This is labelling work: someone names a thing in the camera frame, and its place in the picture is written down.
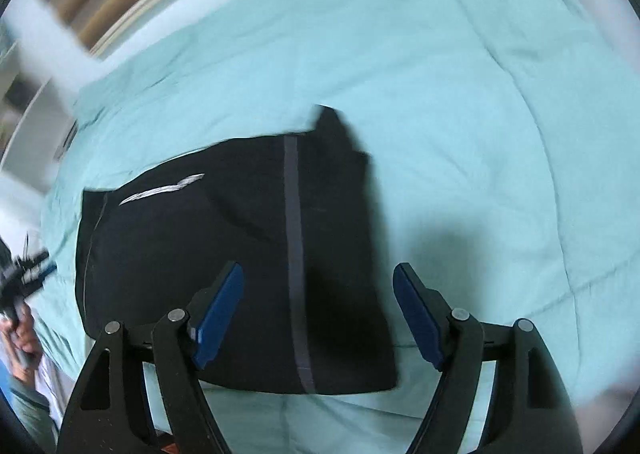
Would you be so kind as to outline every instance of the sleeve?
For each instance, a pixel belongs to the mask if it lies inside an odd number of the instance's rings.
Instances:
[[[13,408],[24,428],[46,454],[56,451],[57,429],[49,415],[49,401],[35,389],[10,377]]]

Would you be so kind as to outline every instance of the black cloth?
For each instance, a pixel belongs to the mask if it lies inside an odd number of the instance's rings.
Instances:
[[[310,132],[232,139],[115,191],[85,191],[76,257],[85,331],[153,323],[235,260],[244,296],[200,379],[282,394],[395,387],[372,282],[367,164],[324,107]],[[171,185],[183,186],[154,191]]]

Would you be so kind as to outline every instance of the white logo print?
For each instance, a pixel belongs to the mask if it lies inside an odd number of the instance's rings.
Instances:
[[[156,188],[156,189],[147,190],[145,192],[140,192],[139,194],[133,194],[132,196],[129,196],[127,199],[125,199],[123,202],[121,202],[120,206],[122,206],[124,203],[128,203],[130,201],[138,201],[138,199],[148,198],[150,196],[155,196],[156,194],[162,194],[164,192],[175,192],[175,191],[178,191],[178,190],[182,190],[183,188],[185,188],[185,186],[191,185],[191,183],[194,183],[194,182],[198,181],[199,179],[202,179],[203,177],[204,177],[204,174],[195,174],[193,176],[188,176],[185,179],[180,180],[175,185],[167,185],[165,187],[159,187],[159,188]]]

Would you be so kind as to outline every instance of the human hand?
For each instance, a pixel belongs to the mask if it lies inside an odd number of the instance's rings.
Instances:
[[[20,323],[15,330],[15,335],[12,322],[9,319],[0,321],[0,333],[11,364],[11,374],[26,386],[35,389],[35,372],[42,360],[42,345],[33,328],[33,315],[30,307],[23,303],[19,313],[21,313]],[[16,349],[33,355],[33,362],[30,366],[25,368],[21,365]]]

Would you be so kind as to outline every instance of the bed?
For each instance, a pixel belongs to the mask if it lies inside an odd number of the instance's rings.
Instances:
[[[74,298],[82,190],[231,137],[304,130],[317,103],[340,110],[372,156],[376,280],[401,382],[342,397],[207,387],[235,452],[404,452],[438,377],[392,296],[398,262],[480,320],[532,319],[575,405],[633,371],[640,82],[638,47],[612,49],[619,31],[579,0],[210,0],[214,12],[180,16],[185,1],[92,61],[85,82],[104,77],[74,105],[80,129],[42,217],[60,274],[34,300],[67,374],[90,348]],[[488,366],[464,450],[491,382]]]

